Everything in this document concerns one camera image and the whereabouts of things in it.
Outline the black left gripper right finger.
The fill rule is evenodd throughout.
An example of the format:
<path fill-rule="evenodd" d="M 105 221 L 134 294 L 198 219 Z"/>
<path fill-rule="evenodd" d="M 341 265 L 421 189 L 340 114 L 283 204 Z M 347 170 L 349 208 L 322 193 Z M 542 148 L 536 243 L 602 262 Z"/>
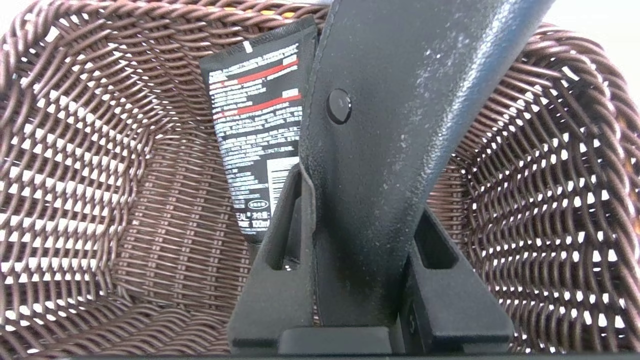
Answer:
<path fill-rule="evenodd" d="M 430 208 L 414 232 L 398 312 L 409 356 L 506 354 L 514 324 Z"/>

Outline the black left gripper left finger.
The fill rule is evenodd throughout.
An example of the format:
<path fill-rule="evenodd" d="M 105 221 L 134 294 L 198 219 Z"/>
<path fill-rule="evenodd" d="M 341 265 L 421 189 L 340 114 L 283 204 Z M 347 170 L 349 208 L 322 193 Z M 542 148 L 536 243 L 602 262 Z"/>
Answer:
<path fill-rule="evenodd" d="M 227 326 L 234 355 L 278 354 L 283 333 L 314 323 L 314 246 L 308 197 L 307 182 L 297 164 L 288 173 Z"/>

